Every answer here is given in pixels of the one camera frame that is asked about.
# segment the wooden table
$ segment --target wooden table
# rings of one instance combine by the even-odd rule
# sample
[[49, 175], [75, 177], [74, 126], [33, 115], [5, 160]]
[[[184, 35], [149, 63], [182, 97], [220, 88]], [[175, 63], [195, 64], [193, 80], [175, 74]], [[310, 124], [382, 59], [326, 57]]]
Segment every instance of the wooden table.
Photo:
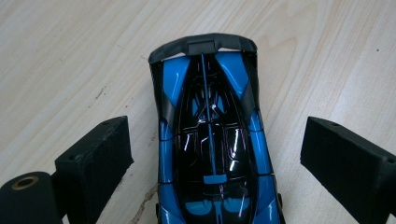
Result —
[[396, 154], [395, 24], [392, 0], [2, 1], [0, 185], [53, 173], [96, 124], [127, 115], [135, 163], [98, 223], [156, 223], [148, 56], [185, 35], [238, 34], [259, 48], [262, 118], [287, 222], [354, 223], [300, 164], [305, 122], [333, 120]]

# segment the wooden surface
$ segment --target wooden surface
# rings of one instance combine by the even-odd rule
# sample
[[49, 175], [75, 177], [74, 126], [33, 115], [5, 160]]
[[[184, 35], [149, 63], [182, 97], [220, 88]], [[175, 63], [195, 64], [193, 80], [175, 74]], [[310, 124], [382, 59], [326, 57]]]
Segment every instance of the wooden surface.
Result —
[[396, 154], [394, 0], [1, 1], [0, 185], [53, 173], [90, 129], [127, 115], [135, 163], [98, 223], [156, 223], [148, 56], [212, 32], [259, 48], [262, 118], [287, 222], [355, 223], [300, 165], [300, 150], [306, 118], [316, 116]]

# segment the car body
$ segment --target car body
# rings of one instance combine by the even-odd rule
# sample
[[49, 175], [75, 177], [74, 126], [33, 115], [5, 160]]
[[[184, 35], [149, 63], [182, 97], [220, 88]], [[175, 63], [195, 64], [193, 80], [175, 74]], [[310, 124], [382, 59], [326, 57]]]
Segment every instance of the car body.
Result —
[[283, 223], [254, 42], [187, 36], [148, 62], [159, 116], [159, 223]]

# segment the model car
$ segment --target model car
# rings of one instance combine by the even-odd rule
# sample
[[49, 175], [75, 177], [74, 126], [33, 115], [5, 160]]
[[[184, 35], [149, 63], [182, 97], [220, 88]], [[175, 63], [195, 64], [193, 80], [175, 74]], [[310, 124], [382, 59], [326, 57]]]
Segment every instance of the model car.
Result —
[[159, 117], [159, 223], [283, 223], [255, 43], [187, 36], [148, 62]]

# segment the toy car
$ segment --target toy car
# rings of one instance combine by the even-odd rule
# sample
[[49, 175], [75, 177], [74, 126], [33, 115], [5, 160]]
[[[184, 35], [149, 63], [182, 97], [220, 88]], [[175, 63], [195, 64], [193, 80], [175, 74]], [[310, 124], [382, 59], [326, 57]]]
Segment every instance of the toy car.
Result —
[[159, 223], [284, 223], [255, 43], [187, 36], [155, 49], [148, 62], [159, 116]]

